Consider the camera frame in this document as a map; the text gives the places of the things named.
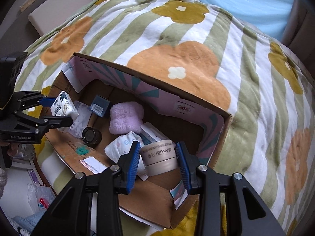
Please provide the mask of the person's left hand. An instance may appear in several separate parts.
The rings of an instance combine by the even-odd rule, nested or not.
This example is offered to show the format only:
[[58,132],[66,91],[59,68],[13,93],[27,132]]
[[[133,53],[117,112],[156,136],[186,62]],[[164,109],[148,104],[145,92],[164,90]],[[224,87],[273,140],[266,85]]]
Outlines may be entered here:
[[1,147],[8,147],[7,154],[14,157],[17,154],[19,144],[0,141]]

